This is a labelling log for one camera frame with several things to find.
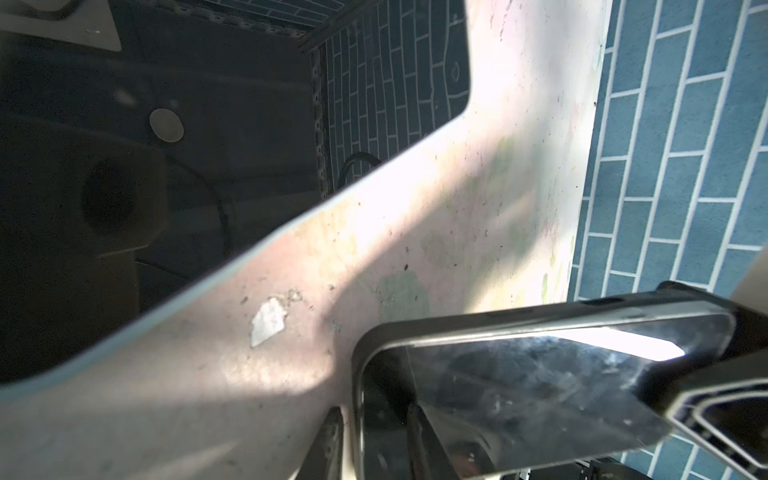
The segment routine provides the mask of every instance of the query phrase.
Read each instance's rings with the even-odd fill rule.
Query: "blue tiled floor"
[[[568,298],[729,296],[768,240],[768,0],[614,0],[606,46]],[[682,436],[621,459],[741,478]]]

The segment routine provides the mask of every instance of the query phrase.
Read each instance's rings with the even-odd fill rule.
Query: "stain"
[[[376,294],[381,323],[429,316],[429,296],[413,270],[383,277]]]
[[[547,277],[549,276],[548,273],[545,273],[544,276],[541,278],[541,302],[547,303]]]
[[[502,20],[502,32],[498,34],[499,39],[502,38],[502,35],[504,34],[504,27],[507,25],[507,14],[509,13],[509,8],[512,6],[512,0],[509,0],[509,3],[507,3],[507,8],[504,9],[504,19]]]
[[[427,233],[421,241],[422,252],[433,266],[450,267],[458,256],[458,248],[453,238],[438,231]]]

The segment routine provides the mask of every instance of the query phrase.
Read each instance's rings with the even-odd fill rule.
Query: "black hose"
[[[155,270],[159,270],[159,271],[161,271],[163,273],[167,273],[168,275],[172,275],[172,276],[178,277],[178,278],[180,278],[180,279],[182,279],[184,281],[188,281],[190,279],[189,276],[184,275],[183,273],[179,273],[176,270],[171,270],[170,268],[166,268],[166,267],[160,265],[159,263],[151,262],[149,260],[142,260],[142,259],[139,259],[139,258],[135,259],[134,262],[137,263],[138,265],[148,266],[150,268],[154,268]]]
[[[176,165],[181,170],[184,170],[188,172],[188,174],[195,177],[195,179],[197,179],[197,181],[199,181],[208,190],[208,193],[216,202],[216,209],[219,211],[219,223],[221,225],[221,239],[223,242],[222,253],[224,258],[229,258],[230,254],[232,253],[232,233],[230,232],[230,218],[227,216],[227,212],[224,210],[224,205],[221,203],[221,198],[216,192],[216,189],[199,171],[193,169],[187,164],[181,163],[179,160],[168,153],[165,154],[165,157],[167,158],[169,164]]]
[[[336,189],[346,185],[346,175],[349,173],[349,169],[352,168],[352,164],[356,161],[366,161],[371,167],[376,167],[382,163],[381,160],[364,151],[355,152],[354,154],[349,155],[346,160],[344,160],[344,165],[341,166],[341,170],[339,171],[339,181],[336,182]]]

